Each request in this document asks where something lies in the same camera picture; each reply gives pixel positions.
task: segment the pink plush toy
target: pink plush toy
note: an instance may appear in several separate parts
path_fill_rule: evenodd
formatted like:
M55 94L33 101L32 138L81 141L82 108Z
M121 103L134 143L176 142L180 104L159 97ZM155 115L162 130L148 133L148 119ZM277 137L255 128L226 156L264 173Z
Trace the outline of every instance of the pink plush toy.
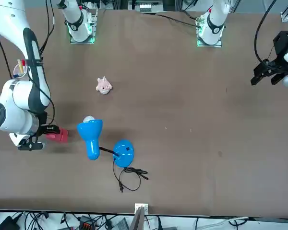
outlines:
M110 90L112 89L112 85L110 84L110 82L108 82L108 80L106 79L106 76L104 76L103 79L98 78L98 85L96 86L96 90L101 92L102 94L107 94L108 92L110 92Z

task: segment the lamp base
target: lamp base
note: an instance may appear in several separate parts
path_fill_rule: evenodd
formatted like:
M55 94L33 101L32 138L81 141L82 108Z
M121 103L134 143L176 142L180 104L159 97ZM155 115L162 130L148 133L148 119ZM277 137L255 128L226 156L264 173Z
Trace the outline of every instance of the lamp base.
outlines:
M125 168L128 167L134 158L134 148L130 141L120 140L118 141L113 149L119 157L113 155L114 161L117 166Z

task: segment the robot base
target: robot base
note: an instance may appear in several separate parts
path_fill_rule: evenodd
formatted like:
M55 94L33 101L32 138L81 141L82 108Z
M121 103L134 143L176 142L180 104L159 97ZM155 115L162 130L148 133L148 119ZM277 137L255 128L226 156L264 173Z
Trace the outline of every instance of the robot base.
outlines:
M196 19L196 25L199 25L201 27L201 28L196 28L196 46L197 47L201 47L201 46L222 47L221 37L222 37L224 27L221 29L219 41L217 43L215 43L214 45L208 45L199 36L199 33L202 31L202 28L204 26L204 16L203 15L200 18Z
M88 15L89 24L86 24L86 27L87 27L87 30L91 32L92 34L86 40L82 42L76 42L71 36L70 44L94 44L95 43L98 9L96 9L95 15L90 12L87 15Z

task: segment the metal bracket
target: metal bracket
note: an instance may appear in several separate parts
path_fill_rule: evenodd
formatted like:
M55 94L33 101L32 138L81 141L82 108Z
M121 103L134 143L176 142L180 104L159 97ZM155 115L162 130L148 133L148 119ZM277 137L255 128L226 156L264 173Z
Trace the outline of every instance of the metal bracket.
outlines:
M144 215L148 215L148 204L134 204L134 213L141 207L144 208Z
M288 22L288 16L284 16L283 12L280 13L280 18L282 19L282 23L287 23Z

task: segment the black cable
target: black cable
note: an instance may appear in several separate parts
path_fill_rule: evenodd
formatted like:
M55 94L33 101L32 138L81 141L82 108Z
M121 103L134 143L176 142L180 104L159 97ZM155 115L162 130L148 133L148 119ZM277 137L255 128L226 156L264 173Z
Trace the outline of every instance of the black cable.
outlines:
M75 214L72 213L72 215L78 220L80 221L81 217L77 217Z
M49 0L49 1L50 1L51 11L52 11L52 19L54 19L54 11L53 11L53 7L52 7L52 1L51 1L51 0ZM53 22L51 31L49 31L49 30L50 30L50 21L49 21L49 12L48 12L47 0L46 0L46 10L47 10L47 19L48 19L47 37L46 37L43 45L42 45L41 48L39 49L40 55L43 54L43 52L44 52L44 50L45 50L45 48L46 48L48 39L49 39L50 35L52 34L52 32L53 32L53 30L54 30L54 22Z
M2 53L3 53L3 56L4 56L5 64L6 64L7 68L8 68L8 72L9 72L9 75L10 75L10 79L13 79L12 74L11 74L11 70L10 70L10 66L9 66L8 60L7 60L7 58L6 58L6 55L5 55L3 46L2 46L2 44L1 44L1 41L0 41L0 47L1 47L1 50L2 50Z
M136 191L136 190L138 190L138 189L140 188L140 186L141 186L141 177L144 178L145 180L149 180L146 176L143 175L143 174L148 174L147 171L144 171L144 170L142 170L142 169L135 169L135 168L133 168L133 167L125 167L125 168L123 168L123 170L120 172L119 177L117 178L117 176L116 176L116 174L115 174L115 171L114 171L114 162L115 162L115 159L114 159L114 161L113 161L113 174L114 174L116 180L119 182L119 186L120 186L120 191L121 191L121 192L124 191L124 188L128 189L129 191ZM125 172L125 173L133 173L133 172L134 172L135 174L138 175L138 177L139 177L139 186L138 186L136 189L130 189L130 188L128 188L127 186L125 186L125 185L121 182L120 176L121 176L122 173L124 173L124 172Z
M102 151L105 151L105 152L110 152L110 153L112 153L113 155L119 157L119 155L118 155L116 152L112 151L112 150L106 149L106 148L101 147L101 146L99 147L99 149L102 150Z
M270 57L270 55L271 55L271 53L272 53L273 48L274 48L274 45L272 46L272 48L271 48L271 50L270 50L270 53L269 53L269 56L267 57L267 59L269 59L269 57Z
M257 59L260 61L261 64L263 64L266 68L268 69L271 69L273 71L275 71L275 73L282 73L281 69L278 69L278 68L274 68L274 67L271 67L269 66L268 64L266 64L264 61L262 61L258 55L258 52L257 52L257 37L258 37L258 32L260 30L260 27L262 26L267 14L270 12L271 8L273 7L273 5L275 4L277 0L273 0L273 2L271 3L271 5L269 6L269 8L266 10L266 12L264 13L263 15L263 18L261 19L258 27L257 27L257 30L256 30L256 33L255 33L255 39L254 39L254 51L255 51L255 55L257 57Z
M197 17L192 17L188 12L186 12L185 10L180 10L181 12L185 13L189 18L196 20Z
M39 222L38 222L38 219L39 218L41 218L42 217L42 213L39 213L37 216L33 213L33 216L36 218L36 221L35 221L35 224L34 224L34 228L35 228L35 225L37 224L37 226L38 226L38 229L39 230L44 230L43 228L42 228L42 226L39 224Z
M67 228L68 228L69 230L72 230L71 227L69 227L66 218L65 218L65 224L66 224L66 226L67 226Z
M171 20L173 20L173 21L176 21L176 22L179 22L179 23L182 23L182 24L185 24L185 25L190 25L190 26L194 26L194 27L200 28L199 25L194 25L194 24L191 24L191 23L186 23L186 22L183 22L183 21L177 20L177 19L175 19L175 18L171 18L171 17L165 16L165 15L162 15L162 14L154 14L154 15L160 16L160 17L164 17L164 18L167 18L167 19L171 19Z
M193 4L193 6L196 5L196 3L198 2L198 0L193 0L188 6L186 9L184 9L185 11Z
M54 117L55 117L55 106L54 106L54 103L53 103L53 101L52 101L52 99L50 98L50 97L48 97L48 95L47 94L45 94L45 92L35 83L35 81L33 81L33 79L30 77L30 75L29 75L29 73L28 73L28 77L29 77L29 79L30 79L30 81L35 85L35 87L37 87L38 88L38 90L39 91L41 91L42 92L42 94L44 94L44 96L45 97L47 97L48 98L48 100L51 102L51 104L52 104L52 108L53 108L53 115L52 115L52 119L51 119L51 121L47 124L48 126L49 125L51 125L52 123L53 123L53 121L54 121Z
M26 219L27 219L28 215L30 215L31 218L32 218L32 220L31 220L31 222L30 222L30 224L29 224L29 226L28 226L28 230L29 230L29 229L30 229L30 226L31 226L31 229L33 229L33 226L34 226L36 217L33 217L32 214L31 214L31 212L28 212L28 214L27 214L27 216L26 216ZM25 222L24 222L24 229L25 229L25 230L26 230L26 219L25 219Z
M230 0L229 0L229 1L230 1ZM212 5L211 7L213 7L213 5ZM208 12L208 10L209 10L211 7L209 7L209 8L206 10L206 12Z
M230 224L231 226L237 227L237 229L238 229L238 226L241 226L241 225L245 224L247 221L248 221L248 220L246 219L246 220L244 220L243 222L241 222L241 223L239 223L239 224L238 224L236 221L235 221L235 224L232 224L230 221L228 221L228 222L229 222L229 224Z
M197 230L197 223L198 223L198 219L199 219L199 218L196 219L196 223L195 223L195 230Z
M118 216L118 215L115 215L115 216L113 216L113 217L109 218L109 219L108 219L108 221L112 220L113 218L115 218L115 217L117 217L117 216ZM100 227L99 227L98 229L96 229L96 230L99 230L99 229L101 229L101 228L102 228L102 226L104 226L104 225L105 225L105 223L106 223L106 222L104 222L102 225L100 225Z
M149 220L148 220L147 216L145 216L145 218L146 218L146 221L147 221L147 224L148 224L148 228L149 228L149 230L151 230L150 224L149 224Z
M157 216L158 218L158 230L163 230L162 224L161 224L161 219L159 216Z

